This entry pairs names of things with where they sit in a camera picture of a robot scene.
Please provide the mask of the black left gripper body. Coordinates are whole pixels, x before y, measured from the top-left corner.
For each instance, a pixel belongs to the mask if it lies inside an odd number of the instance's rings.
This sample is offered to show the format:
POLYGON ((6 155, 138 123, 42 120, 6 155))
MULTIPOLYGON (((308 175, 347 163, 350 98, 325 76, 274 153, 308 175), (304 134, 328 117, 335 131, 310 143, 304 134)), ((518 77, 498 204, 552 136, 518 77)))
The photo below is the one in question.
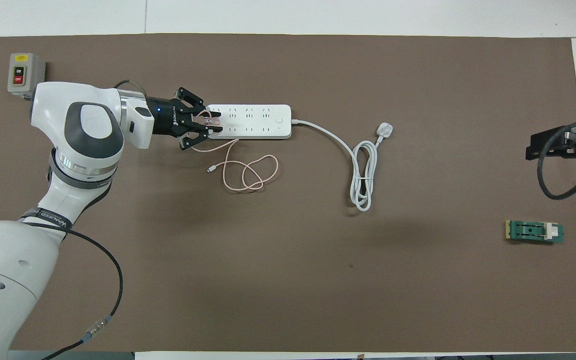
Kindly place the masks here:
POLYGON ((182 100, 148 96, 147 107, 154 118, 154 135, 178 138, 190 132, 191 112, 182 100))

